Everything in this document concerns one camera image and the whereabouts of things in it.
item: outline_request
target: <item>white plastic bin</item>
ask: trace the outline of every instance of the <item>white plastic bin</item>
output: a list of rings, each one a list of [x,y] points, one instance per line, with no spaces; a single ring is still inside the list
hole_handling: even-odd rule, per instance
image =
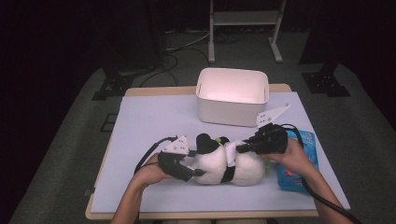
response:
[[[269,100],[267,75],[259,71],[206,68],[197,83],[201,121],[255,127]]]

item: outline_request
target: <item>white plush toy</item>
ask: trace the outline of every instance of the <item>white plush toy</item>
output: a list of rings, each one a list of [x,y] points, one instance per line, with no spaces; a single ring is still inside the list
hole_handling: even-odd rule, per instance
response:
[[[205,171],[194,180],[199,184],[217,185],[231,182],[237,186],[254,185],[262,180],[265,173],[264,161],[254,152],[239,153],[236,146],[242,141],[229,142],[226,137],[219,141],[211,139],[207,133],[196,138],[197,151],[191,167]]]

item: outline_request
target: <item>table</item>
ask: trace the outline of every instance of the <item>table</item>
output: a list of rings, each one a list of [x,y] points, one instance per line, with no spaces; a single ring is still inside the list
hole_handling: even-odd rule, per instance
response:
[[[270,92],[291,92],[291,89],[288,85],[286,84],[270,84]],[[142,89],[129,89],[125,95],[126,96],[153,96],[153,95],[185,95],[185,94],[195,94],[195,87],[169,87],[169,88],[142,88]],[[99,171],[98,178],[95,182],[95,187],[97,187],[97,183],[99,180],[99,177],[101,173],[103,172],[103,167],[104,163],[107,158],[107,154],[109,151],[109,147],[107,147],[106,155],[104,157],[101,169]],[[330,164],[328,164],[327,158],[324,156],[324,153],[322,150],[318,151],[318,156],[321,156],[323,164],[328,165],[330,167]],[[331,185],[335,186],[336,188],[336,195],[339,197],[341,203],[345,208],[349,207],[349,204],[347,202],[347,199],[345,198],[344,193],[341,190],[341,187],[339,186],[338,181],[336,180],[336,177],[334,173],[332,172],[332,168],[330,169],[325,169],[325,172],[327,173],[326,176],[329,176],[331,178]],[[169,186],[172,187],[171,183],[165,183],[165,188],[162,188],[162,190],[166,190],[169,188]],[[296,195],[293,192],[285,192],[285,194],[291,193],[290,195]],[[95,198],[95,193],[91,195],[89,204],[86,209],[86,217],[88,219],[111,219],[113,217],[112,212],[92,212],[92,202]],[[256,211],[216,211],[216,212],[211,212],[211,211],[183,211],[183,212],[161,212],[161,211],[156,211],[156,212],[142,212],[140,214],[140,218],[142,219],[197,219],[197,218],[255,218],[255,217],[312,217],[312,216],[317,216],[318,213],[315,209],[305,209],[305,210],[256,210]]]
[[[280,23],[283,19],[286,1],[287,0],[282,0],[279,10],[215,12],[213,6],[214,0],[210,0],[208,60],[211,63],[215,61],[215,44],[213,41],[215,25],[274,25],[274,33],[268,38],[268,41],[276,62],[282,63],[283,59],[277,47],[276,40]]]

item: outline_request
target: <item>gray carpet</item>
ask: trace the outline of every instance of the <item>gray carpet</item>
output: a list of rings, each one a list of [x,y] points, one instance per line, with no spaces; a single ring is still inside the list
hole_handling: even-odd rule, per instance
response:
[[[396,133],[375,107],[358,78],[339,65],[335,76],[350,97],[311,94],[301,73],[321,64],[299,65],[308,33],[281,32],[277,44],[283,63],[276,63],[267,42],[269,33],[233,35],[238,41],[215,46],[215,67],[263,71],[270,83],[287,83],[297,91],[337,175],[351,212],[363,223],[396,223]],[[176,47],[198,35],[171,34]],[[207,61],[206,42],[176,53],[171,70],[178,86],[195,85]],[[173,57],[165,57],[171,67]],[[139,87],[144,75],[135,79]],[[89,192],[97,177],[111,133],[100,132],[106,116],[118,113],[121,97],[92,101],[105,79],[98,69],[81,90],[42,161],[10,223],[108,223],[85,218]],[[144,87],[175,86],[169,73],[153,77]],[[318,223],[317,217],[278,218],[281,224]]]

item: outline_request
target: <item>black wire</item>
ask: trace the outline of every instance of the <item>black wire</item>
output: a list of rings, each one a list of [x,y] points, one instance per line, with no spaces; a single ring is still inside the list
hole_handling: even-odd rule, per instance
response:
[[[155,161],[155,162],[152,162],[152,163],[144,164],[144,165],[142,165],[139,169],[141,169],[141,168],[143,168],[143,167],[145,167],[145,166],[154,165],[154,164],[158,164],[158,162]]]
[[[175,47],[175,48],[167,48],[166,49],[166,51],[168,51],[168,52],[173,52],[173,51],[177,51],[178,49],[183,49],[183,48],[186,48],[186,47],[188,47],[188,46],[192,46],[192,45],[197,45],[197,44],[199,44],[199,43],[202,43],[203,42],[203,40],[206,40],[208,37],[209,37],[209,32],[208,31],[205,31],[205,35],[203,35],[203,36],[200,36],[199,38],[197,38],[197,39],[195,39],[195,40],[192,40],[191,42],[189,42],[189,43],[187,43],[187,44],[184,44],[184,45],[181,45],[181,46],[178,46],[178,47]]]
[[[301,147],[304,148],[303,138],[301,137],[300,132],[298,131],[298,129],[297,129],[294,125],[291,125],[291,124],[283,124],[283,125],[281,125],[281,126],[283,127],[283,126],[285,126],[285,125],[289,125],[289,126],[293,127],[292,129],[289,129],[289,128],[284,128],[284,129],[289,130],[289,131],[293,131],[293,132],[296,134],[296,136],[297,136],[297,138],[298,138],[298,141],[299,141]],[[325,204],[326,206],[328,206],[328,207],[330,207],[332,210],[334,210],[334,211],[340,213],[340,214],[343,215],[344,217],[347,217],[347,218],[348,218],[349,220],[351,220],[353,223],[355,223],[355,224],[361,224],[361,222],[360,222],[356,217],[354,217],[352,214],[350,214],[346,209],[344,209],[344,208],[342,208],[342,207],[340,207],[340,206],[338,206],[338,205],[336,205],[336,204],[334,204],[334,203],[328,201],[327,199],[321,197],[320,195],[316,194],[311,188],[308,187],[308,185],[306,184],[306,181],[305,181],[304,178],[301,177],[301,181],[302,181],[303,186],[304,186],[304,188],[306,189],[306,191],[307,191],[314,199],[316,199],[316,200],[318,200],[319,202]]]
[[[142,168],[143,163],[146,161],[146,159],[149,157],[149,155],[151,155],[151,153],[155,150],[155,148],[157,148],[162,142],[164,142],[164,141],[173,142],[175,140],[177,140],[177,136],[176,137],[166,137],[166,138],[163,138],[160,141],[154,143],[154,145],[152,145],[152,147],[148,149],[146,154],[142,157],[140,162],[134,168],[134,174],[136,174],[140,170],[140,168]]]
[[[173,69],[173,68],[175,68],[175,67],[177,66],[177,64],[178,64],[178,59],[177,59],[177,57],[175,57],[174,55],[170,55],[170,54],[167,54],[167,55],[165,55],[165,56],[173,57],[173,58],[176,60],[175,64],[174,64],[172,67],[170,67],[170,68],[164,68],[162,71],[160,71],[160,72],[158,72],[158,73],[154,73],[154,74],[152,74],[151,76],[147,77],[146,79],[144,79],[144,80],[142,81],[142,83],[140,83],[139,88],[143,87],[143,85],[144,85],[147,81],[149,81],[150,79],[152,79],[153,77],[156,77],[156,76],[158,76],[158,75],[160,75],[160,74],[163,74],[163,73],[165,73],[165,72],[168,73],[168,72],[170,72],[171,69]],[[172,73],[170,73],[170,75],[174,78],[174,81],[175,81],[175,83],[176,83],[176,85],[177,85],[177,78],[176,78]]]
[[[207,56],[201,50],[198,50],[198,49],[178,49],[178,50],[175,50],[173,52],[178,52],[178,51],[182,51],[182,50],[195,50],[195,51],[200,52],[204,56],[204,58],[205,58],[205,60],[207,62],[207,66],[210,67],[209,59],[207,58]]]
[[[304,178],[301,178],[302,183],[304,188],[306,189],[306,191],[308,191],[308,193],[316,200],[318,200],[319,202],[327,205],[328,207],[330,207],[332,210],[342,214],[344,217],[347,217],[349,220],[351,220],[353,223],[355,224],[361,224],[361,222],[354,217],[352,214],[350,214],[346,209],[338,206],[335,203],[332,203],[330,201],[328,201],[327,199],[324,199],[323,197],[321,197],[320,195],[316,194],[311,188],[308,187],[308,185],[306,184],[306,181]]]
[[[185,31],[182,31],[181,33],[184,34],[184,35],[193,35],[193,36],[202,37],[202,33],[207,34],[208,31],[206,29],[201,30],[201,31],[188,31],[188,30],[185,30]]]

